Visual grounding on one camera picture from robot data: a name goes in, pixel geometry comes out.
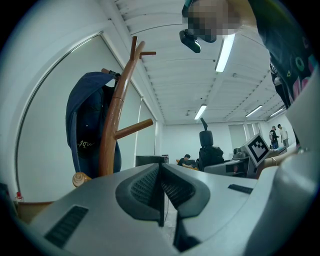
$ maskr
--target cable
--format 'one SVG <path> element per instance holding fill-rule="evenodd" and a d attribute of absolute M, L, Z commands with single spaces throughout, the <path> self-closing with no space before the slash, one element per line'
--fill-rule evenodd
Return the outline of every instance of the cable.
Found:
<path fill-rule="evenodd" d="M 169 197 L 168 197 L 168 204 L 167 204 L 167 208 L 166 208 L 166 215 L 165 215 L 165 218 L 164 218 L 164 222 L 166 222 L 166 219 L 167 219 L 167 216 L 168 216 L 168 211 L 169 211 Z"/>

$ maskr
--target person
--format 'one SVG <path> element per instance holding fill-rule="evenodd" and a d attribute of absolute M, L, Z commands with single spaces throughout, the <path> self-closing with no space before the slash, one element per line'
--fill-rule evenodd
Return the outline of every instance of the person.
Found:
<path fill-rule="evenodd" d="M 277 148 L 279 148 L 279 143 L 278 143 L 279 136 L 277 136 L 277 134 L 276 134 L 276 127 L 275 126 L 272 126 L 272 129 L 269 133 L 269 136 L 270 136 L 272 148 L 274 150 L 276 150 Z"/>
<path fill-rule="evenodd" d="M 230 35 L 242 26 L 257 28 L 269 51 L 270 68 L 274 73 L 272 82 L 280 78 L 277 86 L 282 86 L 280 97 L 286 108 L 297 99 L 318 68 L 307 36 L 279 0 L 194 0 L 188 9 L 188 23 L 192 24 L 194 35 Z M 258 167 L 257 177 L 263 169 L 278 166 L 297 152 L 298 149 L 265 159 Z"/>
<path fill-rule="evenodd" d="M 281 142 L 283 143 L 283 146 L 288 148 L 289 143 L 288 143 L 288 132 L 285 127 L 282 127 L 281 124 L 278 124 L 278 128 L 280 129 L 280 135 L 281 135 Z"/>
<path fill-rule="evenodd" d="M 184 156 L 184 158 L 181 158 L 178 162 L 178 166 L 183 166 L 183 167 L 187 167 L 187 168 L 192 168 L 191 165 L 187 165 L 187 161 L 190 159 L 190 155 L 186 154 Z"/>

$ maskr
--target fluorescent light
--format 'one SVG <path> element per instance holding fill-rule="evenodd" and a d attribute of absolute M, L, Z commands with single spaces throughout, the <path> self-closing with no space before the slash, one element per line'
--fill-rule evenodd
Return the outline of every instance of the fluorescent light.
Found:
<path fill-rule="evenodd" d="M 206 108 L 207 108 L 207 105 L 201 105 L 201 107 L 200 107 L 200 109 L 198 111 L 198 114 L 196 114 L 194 120 L 198 120 L 201 117 L 201 115 L 204 113 Z"/>
<path fill-rule="evenodd" d="M 274 115 L 278 114 L 279 112 L 281 112 L 282 110 L 284 110 L 283 108 L 279 109 L 277 112 L 273 113 L 272 115 L 270 115 L 270 117 L 273 117 Z"/>
<path fill-rule="evenodd" d="M 247 117 L 251 116 L 253 113 L 257 112 L 257 111 L 258 111 L 259 109 L 261 109 L 261 108 L 262 108 L 262 105 L 258 106 L 258 107 L 255 108 L 253 111 L 251 111 L 249 114 L 247 114 L 245 117 L 247 118 Z"/>
<path fill-rule="evenodd" d="M 215 66 L 215 71 L 223 72 L 225 70 L 232 45 L 234 44 L 235 35 L 236 34 L 229 34 L 223 39 L 222 50 L 219 56 L 219 60 Z"/>

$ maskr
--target wooden coat rack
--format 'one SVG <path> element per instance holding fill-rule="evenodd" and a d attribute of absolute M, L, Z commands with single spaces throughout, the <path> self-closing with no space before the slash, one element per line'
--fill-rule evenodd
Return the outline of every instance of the wooden coat rack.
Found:
<path fill-rule="evenodd" d="M 130 59 L 125 65 L 123 73 L 118 80 L 105 119 L 99 152 L 99 177 L 114 173 L 116 140 L 152 126 L 154 123 L 152 119 L 147 119 L 124 129 L 118 130 L 121 111 L 124 105 L 128 85 L 138 60 L 141 59 L 142 56 L 156 55 L 155 51 L 142 51 L 146 44 L 144 41 L 142 41 L 136 48 L 137 39 L 137 36 L 132 38 Z M 109 71 L 105 68 L 103 68 L 101 72 L 109 73 Z M 91 178 L 83 172 L 77 172 L 72 178 L 72 182 L 75 187 L 78 187 L 89 180 L 91 180 Z"/>

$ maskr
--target dark sleeve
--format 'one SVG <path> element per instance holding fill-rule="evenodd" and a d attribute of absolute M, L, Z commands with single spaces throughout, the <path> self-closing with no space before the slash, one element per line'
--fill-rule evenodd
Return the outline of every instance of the dark sleeve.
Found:
<path fill-rule="evenodd" d="M 178 162 L 178 166 L 182 166 L 182 164 L 186 164 L 184 158 L 180 159 L 180 161 Z"/>

